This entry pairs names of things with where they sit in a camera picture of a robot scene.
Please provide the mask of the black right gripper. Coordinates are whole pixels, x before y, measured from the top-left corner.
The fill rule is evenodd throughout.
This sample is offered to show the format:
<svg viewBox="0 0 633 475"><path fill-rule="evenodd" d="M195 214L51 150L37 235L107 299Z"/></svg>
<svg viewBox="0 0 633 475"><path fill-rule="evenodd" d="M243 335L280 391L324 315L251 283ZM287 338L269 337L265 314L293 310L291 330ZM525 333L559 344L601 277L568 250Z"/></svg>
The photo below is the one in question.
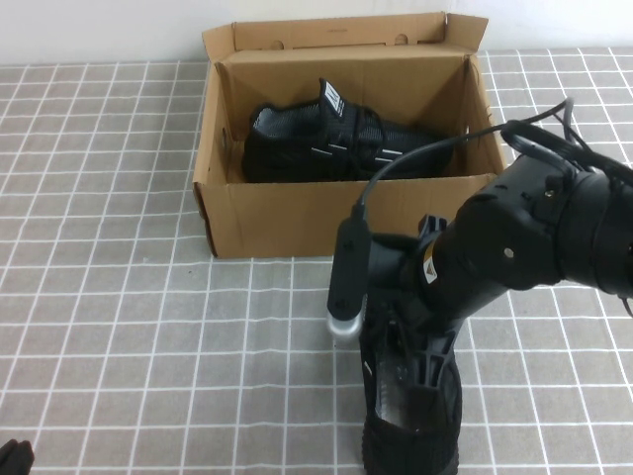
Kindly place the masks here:
<svg viewBox="0 0 633 475"><path fill-rule="evenodd" d="M469 198L420 249L425 309L409 353L415 389L457 390L457 321L508 290L563 279L557 239L576 183L577 170L570 164L521 157Z"/></svg>

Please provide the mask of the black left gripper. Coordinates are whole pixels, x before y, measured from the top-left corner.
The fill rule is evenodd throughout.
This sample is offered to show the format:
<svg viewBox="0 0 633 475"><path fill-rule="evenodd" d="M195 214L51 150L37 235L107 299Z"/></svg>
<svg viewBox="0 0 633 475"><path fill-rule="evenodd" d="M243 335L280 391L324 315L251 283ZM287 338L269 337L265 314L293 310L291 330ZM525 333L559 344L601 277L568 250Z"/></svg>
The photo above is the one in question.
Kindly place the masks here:
<svg viewBox="0 0 633 475"><path fill-rule="evenodd" d="M0 448L0 475L29 475L34 452L29 441L11 439Z"/></svg>

